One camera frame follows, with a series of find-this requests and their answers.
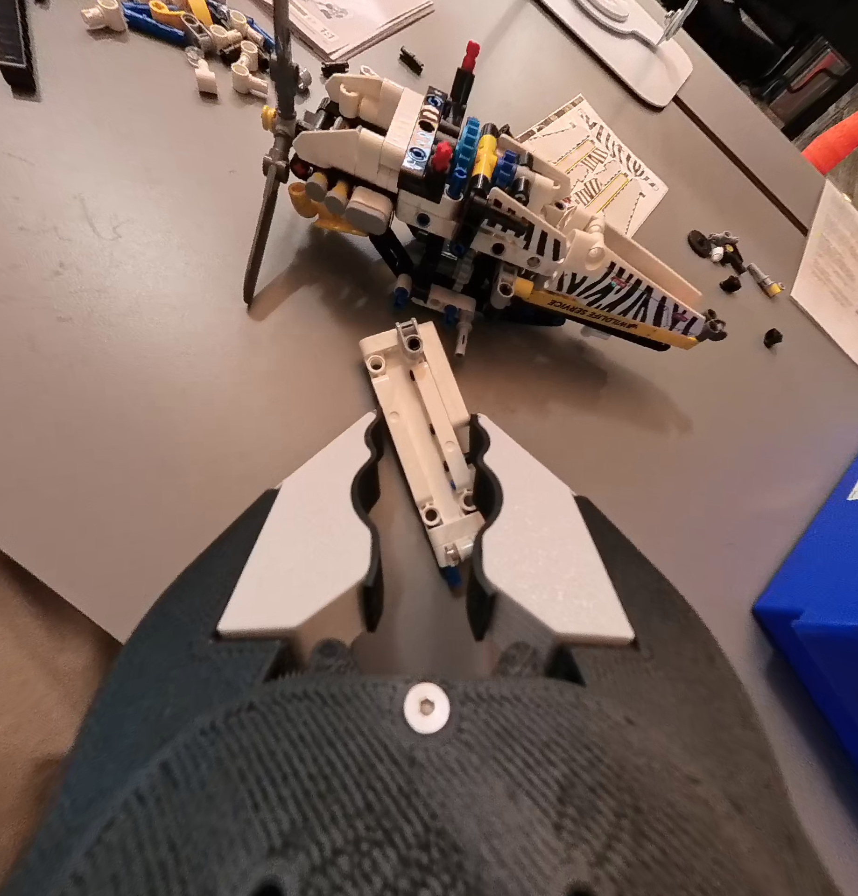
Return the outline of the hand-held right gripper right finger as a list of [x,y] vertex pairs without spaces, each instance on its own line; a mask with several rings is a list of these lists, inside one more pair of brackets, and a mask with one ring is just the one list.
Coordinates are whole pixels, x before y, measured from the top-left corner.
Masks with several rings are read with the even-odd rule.
[[477,642],[630,644],[632,624],[577,496],[487,415],[469,424],[483,524],[468,578]]

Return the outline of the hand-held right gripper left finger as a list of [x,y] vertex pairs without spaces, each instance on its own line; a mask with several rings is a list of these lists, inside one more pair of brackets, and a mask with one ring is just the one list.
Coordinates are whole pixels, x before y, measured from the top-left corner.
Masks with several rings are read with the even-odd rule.
[[218,622],[230,639],[355,641],[383,611],[385,423],[370,411],[287,476]]

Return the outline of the white lego wing assembly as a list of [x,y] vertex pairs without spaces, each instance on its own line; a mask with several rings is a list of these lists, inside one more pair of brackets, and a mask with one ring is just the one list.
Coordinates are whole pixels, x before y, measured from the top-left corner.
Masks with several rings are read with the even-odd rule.
[[442,342],[433,323],[411,319],[359,347],[435,562],[459,590],[484,517],[474,496],[470,415]]

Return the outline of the zebra-striped lego aeroplane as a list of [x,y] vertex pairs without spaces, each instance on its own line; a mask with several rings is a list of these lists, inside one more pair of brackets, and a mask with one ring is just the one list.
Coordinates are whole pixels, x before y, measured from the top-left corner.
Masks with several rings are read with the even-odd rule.
[[726,322],[697,308],[692,284],[601,210],[570,200],[568,173],[507,126],[468,116],[478,42],[466,44],[447,89],[337,72],[324,79],[316,110],[299,114],[290,3],[272,6],[276,103],[261,121],[273,141],[244,274],[247,307],[286,194],[316,229],[366,238],[395,279],[396,306],[444,316],[457,329],[458,356],[476,318],[577,322],[654,351],[726,339]]

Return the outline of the pile of small lego pieces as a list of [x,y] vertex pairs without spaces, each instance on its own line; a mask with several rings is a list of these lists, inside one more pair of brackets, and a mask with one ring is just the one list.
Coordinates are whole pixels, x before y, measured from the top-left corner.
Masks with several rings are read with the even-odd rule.
[[273,30],[223,2],[97,1],[80,10],[88,31],[119,34],[128,30],[182,48],[196,75],[200,94],[216,97],[211,57],[232,69],[233,89],[266,98],[269,85],[277,100],[295,106],[309,92],[311,77],[291,56],[291,2],[273,2]]

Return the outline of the black grey lego subassembly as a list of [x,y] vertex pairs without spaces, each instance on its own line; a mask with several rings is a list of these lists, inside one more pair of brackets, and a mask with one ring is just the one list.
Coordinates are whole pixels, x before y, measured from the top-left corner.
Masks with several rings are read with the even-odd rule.
[[738,238],[729,231],[704,234],[699,230],[692,230],[687,236],[687,242],[698,256],[721,266],[727,265],[737,275],[747,269],[739,251]]

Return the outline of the lego instruction booklet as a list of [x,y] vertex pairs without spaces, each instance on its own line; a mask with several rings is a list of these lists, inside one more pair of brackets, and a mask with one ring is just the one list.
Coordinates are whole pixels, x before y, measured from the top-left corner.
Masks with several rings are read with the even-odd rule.
[[293,51],[348,60],[430,15],[433,1],[288,1]]

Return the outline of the black lego strip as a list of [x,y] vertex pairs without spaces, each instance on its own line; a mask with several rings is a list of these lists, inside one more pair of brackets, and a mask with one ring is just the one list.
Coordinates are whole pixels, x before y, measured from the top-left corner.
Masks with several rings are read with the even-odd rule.
[[26,1],[0,1],[0,74],[19,94],[37,94]]

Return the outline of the blue plastic bin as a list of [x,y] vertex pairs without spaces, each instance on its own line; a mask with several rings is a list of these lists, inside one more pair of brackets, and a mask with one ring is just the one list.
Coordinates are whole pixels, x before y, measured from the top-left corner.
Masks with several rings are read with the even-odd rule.
[[858,454],[752,612],[858,771]]

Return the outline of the zebra-striped sticker sheet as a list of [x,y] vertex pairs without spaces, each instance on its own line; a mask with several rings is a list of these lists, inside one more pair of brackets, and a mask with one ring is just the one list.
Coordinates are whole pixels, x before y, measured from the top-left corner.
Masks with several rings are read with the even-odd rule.
[[668,194],[666,182],[581,94],[517,140],[569,176],[569,205],[602,214],[608,225],[627,238],[634,238]]

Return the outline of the white printed paper sheet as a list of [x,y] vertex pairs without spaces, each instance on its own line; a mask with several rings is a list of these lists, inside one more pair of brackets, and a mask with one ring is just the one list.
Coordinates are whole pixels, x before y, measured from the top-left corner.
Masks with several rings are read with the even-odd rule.
[[790,295],[858,367],[858,210],[829,180]]

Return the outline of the red orange object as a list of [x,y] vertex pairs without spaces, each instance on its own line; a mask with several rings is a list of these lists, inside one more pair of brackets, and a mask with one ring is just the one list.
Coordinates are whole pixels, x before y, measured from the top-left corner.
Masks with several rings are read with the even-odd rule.
[[826,175],[858,148],[858,110],[820,133],[802,150],[802,156]]

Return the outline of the dark storage unit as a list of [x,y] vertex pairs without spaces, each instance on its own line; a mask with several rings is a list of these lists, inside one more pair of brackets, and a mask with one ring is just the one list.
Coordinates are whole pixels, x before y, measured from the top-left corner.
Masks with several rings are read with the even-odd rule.
[[751,94],[794,140],[858,84],[858,1],[739,5],[778,52]]

